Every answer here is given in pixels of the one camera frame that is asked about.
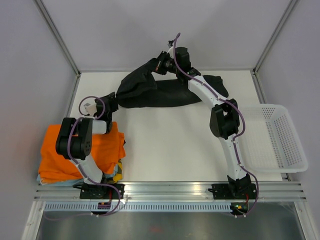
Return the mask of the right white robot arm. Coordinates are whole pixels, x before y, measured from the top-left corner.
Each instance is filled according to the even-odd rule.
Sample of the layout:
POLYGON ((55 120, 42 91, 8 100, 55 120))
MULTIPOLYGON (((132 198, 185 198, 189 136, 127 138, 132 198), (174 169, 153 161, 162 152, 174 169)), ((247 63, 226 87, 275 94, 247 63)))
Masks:
POLYGON ((244 170, 241 152, 238 150, 238 137, 244 133, 246 124, 237 101, 218 93, 207 81, 207 75, 191 67, 187 48, 170 47, 168 51, 162 51, 157 59, 156 73, 175 74, 211 110, 209 128, 223 148, 228 167, 227 190, 233 198, 240 198, 252 182, 249 173, 244 170))

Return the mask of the black trousers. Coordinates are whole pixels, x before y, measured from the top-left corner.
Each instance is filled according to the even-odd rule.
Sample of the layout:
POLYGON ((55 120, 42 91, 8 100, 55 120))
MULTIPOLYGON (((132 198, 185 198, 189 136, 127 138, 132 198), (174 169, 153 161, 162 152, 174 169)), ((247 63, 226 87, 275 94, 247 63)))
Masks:
POLYGON ((118 104, 124 108, 173 108, 199 103, 201 99, 188 89, 187 76, 180 73, 174 60, 167 66, 153 58, 128 74, 116 92, 118 104), (171 72, 176 79, 155 80, 153 73, 171 72))

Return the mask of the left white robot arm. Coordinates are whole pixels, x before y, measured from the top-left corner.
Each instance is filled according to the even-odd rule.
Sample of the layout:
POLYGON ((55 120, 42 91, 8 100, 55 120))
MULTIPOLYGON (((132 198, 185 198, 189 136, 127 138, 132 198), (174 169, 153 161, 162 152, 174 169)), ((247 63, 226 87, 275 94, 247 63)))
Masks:
POLYGON ((93 136, 104 137, 111 133, 115 125, 113 113, 118 109, 115 92, 103 97, 90 95, 83 98, 78 106, 80 117, 62 120, 55 143, 56 153, 76 167, 84 183, 92 185, 91 193, 99 199, 108 195, 109 186, 103 183, 104 173, 91 154, 93 136))

